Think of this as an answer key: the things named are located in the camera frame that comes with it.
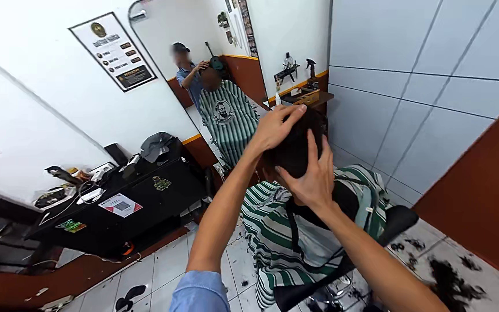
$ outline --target framed sign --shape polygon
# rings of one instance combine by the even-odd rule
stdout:
[[[115,13],[109,12],[69,30],[123,92],[157,78]]]

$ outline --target black cabinet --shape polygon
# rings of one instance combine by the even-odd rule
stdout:
[[[134,243],[134,252],[154,244],[170,231],[183,226],[180,213],[204,198],[204,174],[192,155],[175,139],[169,145],[170,152],[163,155],[166,163],[157,166],[141,159],[136,167],[137,175],[123,179],[114,175],[108,182],[107,191],[92,204],[70,201],[49,209],[50,215],[59,216],[34,226],[30,238],[81,252],[110,259],[120,259],[120,247],[125,242]],[[114,195],[122,194],[142,206],[127,217],[119,216],[98,206]],[[86,226],[71,232],[57,228],[72,220]]]

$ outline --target cap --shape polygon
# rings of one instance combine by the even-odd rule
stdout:
[[[172,44],[172,51],[173,52],[190,52],[189,48],[186,48],[186,46],[180,42],[176,42]]]
[[[150,163],[155,163],[157,158],[169,151],[167,145],[172,140],[172,136],[167,132],[158,132],[145,139],[140,148],[140,156]]]

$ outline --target white wall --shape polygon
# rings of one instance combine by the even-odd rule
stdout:
[[[268,97],[276,93],[274,75],[284,68],[286,52],[301,67],[298,79],[286,77],[280,91],[309,79],[308,58],[317,63],[315,73],[328,69],[330,0],[249,0],[248,9]]]
[[[132,3],[0,1],[0,66],[98,144],[119,143],[136,153],[158,131],[185,140],[198,130],[146,51],[141,53],[158,79],[123,93],[68,30],[113,11],[142,49],[129,26]],[[0,77],[1,195],[29,204],[35,190],[60,184],[44,168],[94,167],[110,159],[5,79]],[[50,145],[56,136],[66,145]]]
[[[0,75],[0,195],[31,205],[63,184],[44,168],[95,168],[112,159]]]
[[[329,83],[335,164],[412,205],[499,116],[499,0],[334,0]]]
[[[215,31],[220,30],[217,17],[212,16],[208,5],[207,1],[198,0],[152,0],[139,5],[147,11],[147,18],[135,22],[133,27],[167,79],[178,71],[171,54],[175,42],[190,49],[196,64],[211,58],[205,41],[215,55],[223,53]]]
[[[213,30],[216,32],[219,44],[221,45],[222,53],[229,55],[245,55],[251,56],[250,47],[247,42],[246,36],[246,28],[244,28],[243,20],[242,20],[242,12],[240,11],[240,6],[234,8],[232,6],[233,1],[238,0],[229,0],[232,8],[232,12],[228,12],[228,8],[226,7],[225,0],[203,0],[206,3],[206,7],[210,12],[210,16],[214,21]],[[217,23],[217,15],[225,11],[228,16],[228,23],[230,25],[230,32],[232,36],[236,37],[238,40],[238,45],[234,46],[228,42],[228,38],[226,37],[226,32],[224,29],[218,27]]]
[[[0,1],[0,66],[101,145],[119,143],[136,153],[158,131],[184,140],[197,129],[153,64],[158,79],[123,93],[68,30],[114,11],[142,49],[129,27],[132,3]]]

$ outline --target barber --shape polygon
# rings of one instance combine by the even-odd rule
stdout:
[[[221,281],[221,256],[234,232],[246,188],[261,154],[279,145],[303,115],[305,105],[279,106],[259,123],[242,157],[215,195],[201,220],[190,251],[186,274],[172,295],[171,312],[230,311]],[[303,177],[292,178],[277,168],[305,205],[332,230],[369,286],[394,312],[448,312],[428,287],[416,279],[332,200],[334,175],[327,138],[317,155],[315,139],[308,136],[308,168]]]
[[[172,53],[175,58],[175,64],[178,67],[176,80],[178,84],[188,91],[188,95],[193,104],[200,111],[200,92],[203,89],[199,71],[206,69],[209,62],[201,61],[195,65],[190,58],[190,49],[180,42],[172,45]]]

